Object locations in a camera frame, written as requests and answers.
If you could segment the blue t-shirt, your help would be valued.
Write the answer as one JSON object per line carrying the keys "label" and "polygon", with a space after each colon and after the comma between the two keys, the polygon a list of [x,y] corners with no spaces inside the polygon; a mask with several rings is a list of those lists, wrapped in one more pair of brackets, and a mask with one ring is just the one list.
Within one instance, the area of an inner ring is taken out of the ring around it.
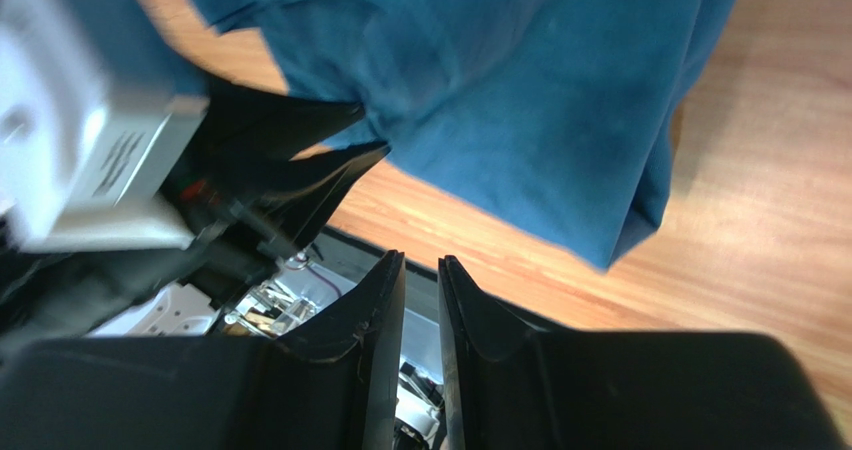
{"label": "blue t-shirt", "polygon": [[654,234],[670,125],[736,0],[191,0],[256,29],[290,95],[358,102],[332,143],[599,269]]}

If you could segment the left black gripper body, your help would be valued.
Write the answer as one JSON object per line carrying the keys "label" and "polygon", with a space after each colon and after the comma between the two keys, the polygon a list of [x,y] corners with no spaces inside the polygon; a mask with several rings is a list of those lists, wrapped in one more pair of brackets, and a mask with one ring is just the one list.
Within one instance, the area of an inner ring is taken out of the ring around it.
{"label": "left black gripper body", "polygon": [[165,182],[194,233],[189,247],[29,253],[1,258],[1,339],[32,343],[89,333],[203,270],[237,289],[295,253],[296,235],[259,210],[296,197],[296,155],[307,145],[307,103],[214,78],[213,107]]}

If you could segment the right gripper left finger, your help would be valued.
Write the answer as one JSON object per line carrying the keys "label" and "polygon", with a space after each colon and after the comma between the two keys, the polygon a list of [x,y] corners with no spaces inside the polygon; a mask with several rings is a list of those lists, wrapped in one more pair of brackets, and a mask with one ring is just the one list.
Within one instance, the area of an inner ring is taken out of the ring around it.
{"label": "right gripper left finger", "polygon": [[5,449],[388,449],[405,258],[265,337],[47,340],[1,376]]}

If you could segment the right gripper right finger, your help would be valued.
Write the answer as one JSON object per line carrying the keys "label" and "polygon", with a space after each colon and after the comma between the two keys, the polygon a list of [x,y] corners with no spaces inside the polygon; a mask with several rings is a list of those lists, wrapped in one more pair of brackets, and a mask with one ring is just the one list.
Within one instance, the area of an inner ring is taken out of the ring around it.
{"label": "right gripper right finger", "polygon": [[452,449],[842,449],[793,354],[763,334],[584,331],[440,260]]}

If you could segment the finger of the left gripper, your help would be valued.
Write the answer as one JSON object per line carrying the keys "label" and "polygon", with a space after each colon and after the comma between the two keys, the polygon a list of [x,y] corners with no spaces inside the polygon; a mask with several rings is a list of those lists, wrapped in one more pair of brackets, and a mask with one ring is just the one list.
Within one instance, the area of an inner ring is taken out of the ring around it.
{"label": "finger of the left gripper", "polygon": [[325,227],[354,184],[389,153],[378,141],[298,160],[266,161],[269,250],[302,250]]}
{"label": "finger of the left gripper", "polygon": [[266,123],[266,154],[289,159],[334,136],[365,116],[357,102],[282,97]]}

